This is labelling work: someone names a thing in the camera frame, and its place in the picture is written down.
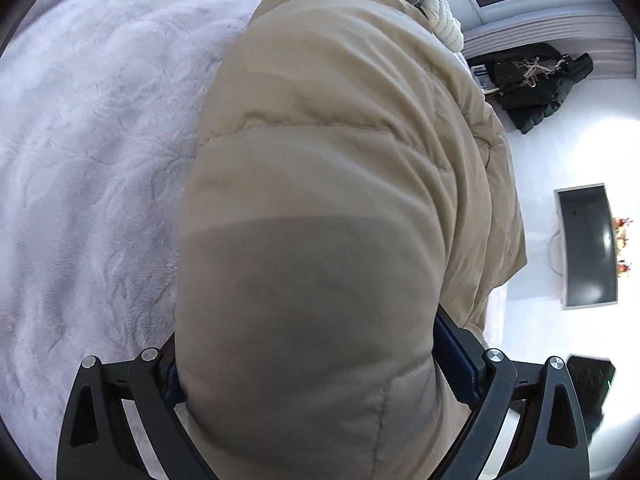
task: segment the beige puffer jacket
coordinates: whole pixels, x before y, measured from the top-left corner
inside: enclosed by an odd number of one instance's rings
[[[478,332],[524,243],[502,127],[424,20],[264,0],[209,91],[176,351],[222,480],[423,479],[461,427],[437,305]]]

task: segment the black device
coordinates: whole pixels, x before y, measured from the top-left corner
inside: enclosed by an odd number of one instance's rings
[[[434,326],[434,358],[459,402],[472,415],[430,480],[476,480],[512,400],[526,402],[498,478],[586,480],[587,437],[568,368],[512,362],[485,350],[442,307]],[[88,356],[72,388],[58,448],[58,480],[148,480],[122,399],[134,400],[170,480],[215,480],[174,412],[184,401],[175,368],[174,337],[133,361],[102,364]]]
[[[604,415],[602,405],[611,389],[616,367],[608,359],[571,356],[566,362],[578,396],[587,441],[600,427]]]
[[[604,184],[556,190],[564,234],[565,308],[618,301],[618,254]]]

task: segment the tv screen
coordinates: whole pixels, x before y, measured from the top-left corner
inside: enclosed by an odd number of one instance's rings
[[[560,189],[558,194],[566,268],[564,307],[618,301],[618,256],[603,185]]]

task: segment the wall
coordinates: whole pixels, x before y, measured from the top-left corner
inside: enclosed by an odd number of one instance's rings
[[[640,258],[634,257],[640,254],[640,225],[630,231],[636,272],[621,282],[614,306],[563,311],[561,279],[548,266],[546,247],[559,227],[555,189],[603,182],[612,213],[640,223],[640,83],[587,79],[556,115],[526,136],[513,132],[508,137],[529,263],[509,283],[502,349],[512,359],[529,362],[571,354],[613,362],[617,373],[604,405],[605,420],[590,448],[592,478],[603,479],[640,431]],[[559,248],[552,256],[560,261]]]
[[[480,8],[476,0],[447,0],[451,12],[460,21],[462,31],[504,20],[525,12],[556,7],[596,4],[609,0],[508,0]]]

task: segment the metal screw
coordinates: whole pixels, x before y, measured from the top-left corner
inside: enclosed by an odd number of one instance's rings
[[[82,359],[82,368],[91,368],[95,365],[95,357],[92,355],[88,355],[84,359]]]
[[[552,365],[552,367],[556,370],[562,370],[562,368],[564,367],[564,361],[562,361],[562,359],[559,357],[552,357],[551,359],[549,359],[549,364]]]
[[[156,350],[155,348],[147,348],[142,352],[143,361],[153,361],[156,357],[158,357],[158,350]]]
[[[491,348],[487,350],[486,356],[489,358],[489,361],[493,361],[494,363],[500,363],[504,360],[504,354],[497,348]]]

